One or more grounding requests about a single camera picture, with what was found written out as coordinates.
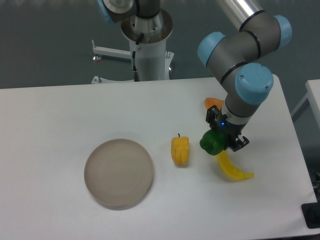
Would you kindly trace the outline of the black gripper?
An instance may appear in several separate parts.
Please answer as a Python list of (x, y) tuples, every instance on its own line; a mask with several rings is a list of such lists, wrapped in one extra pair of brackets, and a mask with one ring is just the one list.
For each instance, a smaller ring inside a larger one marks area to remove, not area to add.
[(205, 120), (211, 129), (220, 128), (226, 134), (227, 147), (233, 152), (241, 150), (250, 143), (248, 138), (241, 136), (246, 126), (246, 118), (231, 113), (226, 104), (223, 104), (221, 110), (217, 105), (208, 108)]

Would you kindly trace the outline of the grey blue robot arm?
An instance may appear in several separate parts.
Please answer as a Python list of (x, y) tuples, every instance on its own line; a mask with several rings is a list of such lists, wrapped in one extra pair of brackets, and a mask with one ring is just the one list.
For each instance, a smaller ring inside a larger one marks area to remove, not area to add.
[[(107, 22), (121, 24), (130, 45), (134, 81), (163, 80), (166, 40), (173, 31), (173, 20), (160, 2), (100, 0), (97, 4)], [(209, 106), (206, 122), (210, 129), (199, 142), (213, 156), (226, 149), (238, 151), (249, 143), (242, 130), (274, 84), (272, 72), (258, 59), (292, 38), (285, 17), (269, 15), (253, 0), (220, 0), (218, 4), (238, 33), (233, 37), (210, 33), (197, 48), (200, 61), (227, 93), (222, 106)]]

